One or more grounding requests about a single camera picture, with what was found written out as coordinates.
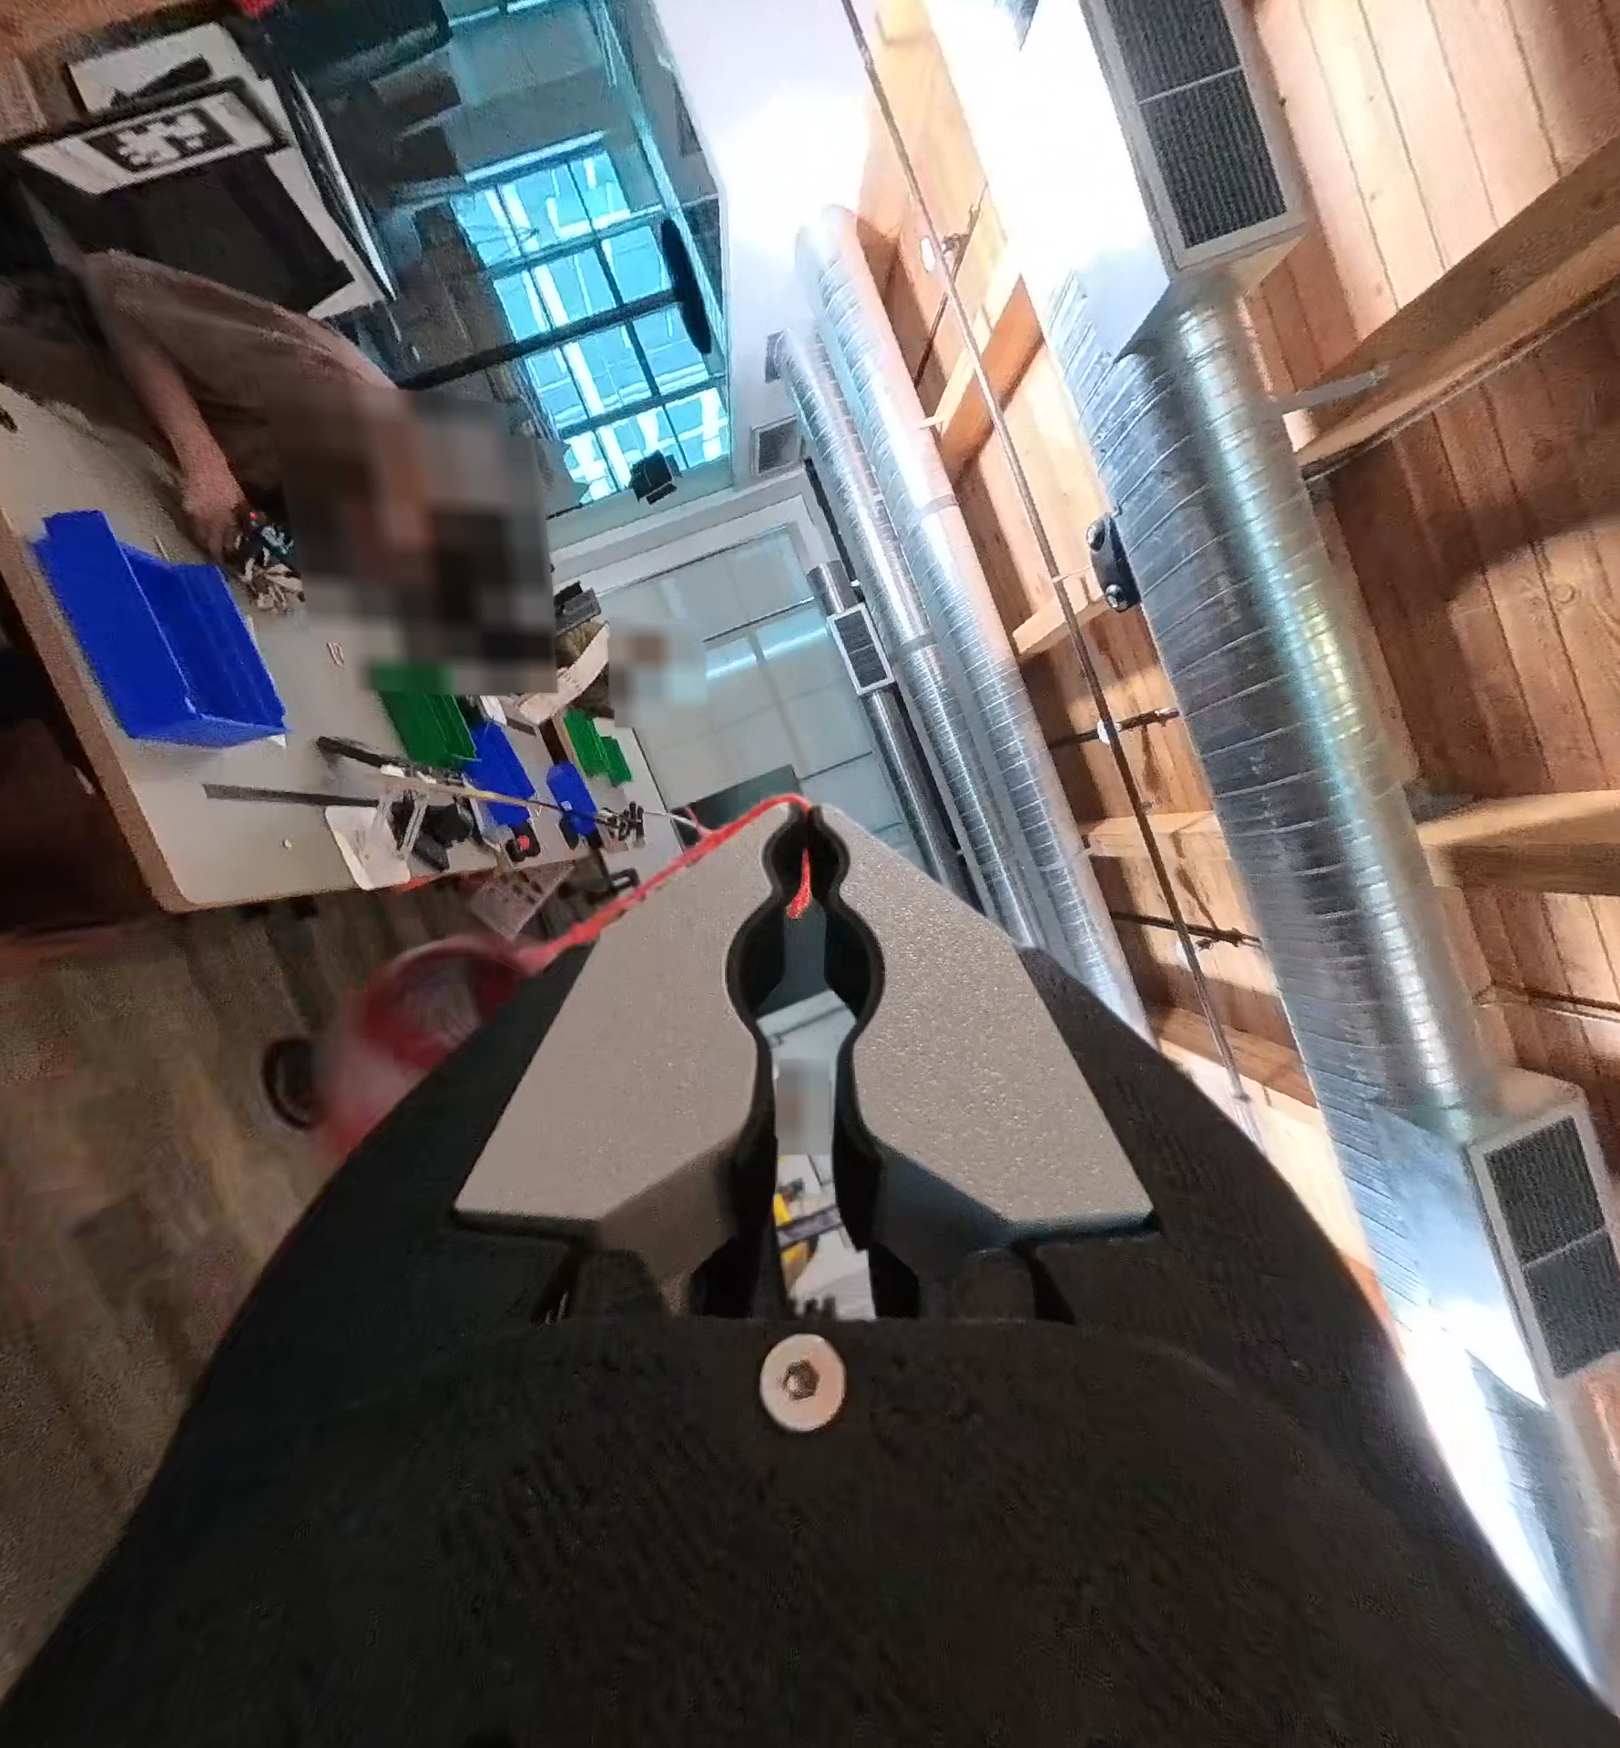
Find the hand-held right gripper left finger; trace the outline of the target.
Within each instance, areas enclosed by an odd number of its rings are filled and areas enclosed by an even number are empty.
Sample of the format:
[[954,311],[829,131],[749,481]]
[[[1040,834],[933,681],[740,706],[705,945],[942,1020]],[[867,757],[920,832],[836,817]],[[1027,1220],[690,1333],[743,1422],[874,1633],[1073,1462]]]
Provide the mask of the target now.
[[554,952],[567,994],[457,1194],[474,1229],[639,1256],[690,1278],[741,1233],[740,1163],[771,1123],[745,950],[794,890],[767,799],[605,907]]

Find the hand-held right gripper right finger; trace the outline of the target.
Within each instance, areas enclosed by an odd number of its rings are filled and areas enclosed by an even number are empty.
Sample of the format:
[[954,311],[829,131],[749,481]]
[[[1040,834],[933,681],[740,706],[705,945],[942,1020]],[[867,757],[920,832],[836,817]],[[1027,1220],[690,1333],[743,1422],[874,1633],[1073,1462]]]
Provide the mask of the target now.
[[851,1234],[911,1273],[1138,1233],[1153,1204],[1016,941],[836,808],[814,810]]

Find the red white yo-yo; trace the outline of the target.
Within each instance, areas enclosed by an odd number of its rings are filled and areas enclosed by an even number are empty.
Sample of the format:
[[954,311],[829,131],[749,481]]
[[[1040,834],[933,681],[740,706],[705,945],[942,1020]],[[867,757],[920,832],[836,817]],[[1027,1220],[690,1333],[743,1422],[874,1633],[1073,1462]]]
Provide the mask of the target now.
[[547,970],[534,939],[456,934],[385,963],[317,1049],[319,1132],[341,1165],[441,1063]]

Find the black pole base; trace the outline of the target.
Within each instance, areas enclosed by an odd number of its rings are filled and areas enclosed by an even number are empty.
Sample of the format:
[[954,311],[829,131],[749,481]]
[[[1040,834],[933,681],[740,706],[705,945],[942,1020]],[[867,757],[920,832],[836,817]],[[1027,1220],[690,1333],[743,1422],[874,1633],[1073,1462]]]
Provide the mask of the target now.
[[321,1058],[315,1040],[286,1036],[272,1041],[259,1063],[259,1083],[274,1118],[297,1132],[323,1120]]

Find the cardboard box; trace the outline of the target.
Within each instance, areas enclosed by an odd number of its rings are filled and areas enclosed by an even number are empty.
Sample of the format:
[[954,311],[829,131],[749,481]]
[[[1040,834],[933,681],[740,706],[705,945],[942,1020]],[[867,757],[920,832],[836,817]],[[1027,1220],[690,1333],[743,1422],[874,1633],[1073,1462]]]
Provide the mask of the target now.
[[0,730],[0,981],[113,947],[164,914],[50,726]]

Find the large blue parts bin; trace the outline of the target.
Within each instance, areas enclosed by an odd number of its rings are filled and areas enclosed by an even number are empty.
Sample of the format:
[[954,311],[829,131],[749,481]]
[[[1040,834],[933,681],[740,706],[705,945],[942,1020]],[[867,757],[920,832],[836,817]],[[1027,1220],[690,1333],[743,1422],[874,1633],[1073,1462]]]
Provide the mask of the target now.
[[228,579],[117,537],[106,513],[61,512],[33,550],[124,734],[226,750],[290,721]]

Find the grey work table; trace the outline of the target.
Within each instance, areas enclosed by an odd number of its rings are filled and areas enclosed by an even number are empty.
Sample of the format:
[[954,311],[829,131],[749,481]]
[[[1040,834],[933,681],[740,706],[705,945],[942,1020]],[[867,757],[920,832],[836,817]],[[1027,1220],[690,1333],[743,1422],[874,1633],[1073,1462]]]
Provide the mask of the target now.
[[241,608],[288,714],[285,739],[224,750],[128,736],[46,579],[35,539],[53,513],[101,512],[144,552],[195,559],[153,459],[0,384],[0,614],[32,645],[143,887],[168,912],[248,907],[359,887],[315,805],[210,797],[210,783],[366,794],[368,774],[321,737],[396,754],[366,668],[390,637],[343,615]]

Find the black white marker sign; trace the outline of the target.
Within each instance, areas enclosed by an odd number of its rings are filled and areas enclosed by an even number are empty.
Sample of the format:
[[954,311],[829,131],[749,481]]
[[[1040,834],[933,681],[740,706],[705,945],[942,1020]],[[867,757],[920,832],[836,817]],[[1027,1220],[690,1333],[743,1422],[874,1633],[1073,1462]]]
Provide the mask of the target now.
[[281,122],[245,80],[232,78],[117,107],[81,129],[19,146],[19,157],[99,198],[286,146]]

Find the silver spiral air duct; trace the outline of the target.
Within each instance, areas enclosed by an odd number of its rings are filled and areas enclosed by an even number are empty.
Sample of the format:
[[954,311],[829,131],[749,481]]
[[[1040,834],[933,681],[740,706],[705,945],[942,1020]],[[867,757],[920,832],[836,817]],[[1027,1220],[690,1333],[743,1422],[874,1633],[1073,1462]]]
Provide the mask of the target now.
[[889,328],[860,222],[798,233],[811,324],[774,344],[865,608],[905,690],[969,883],[1144,1040],[1149,1014],[1058,777],[963,512]]

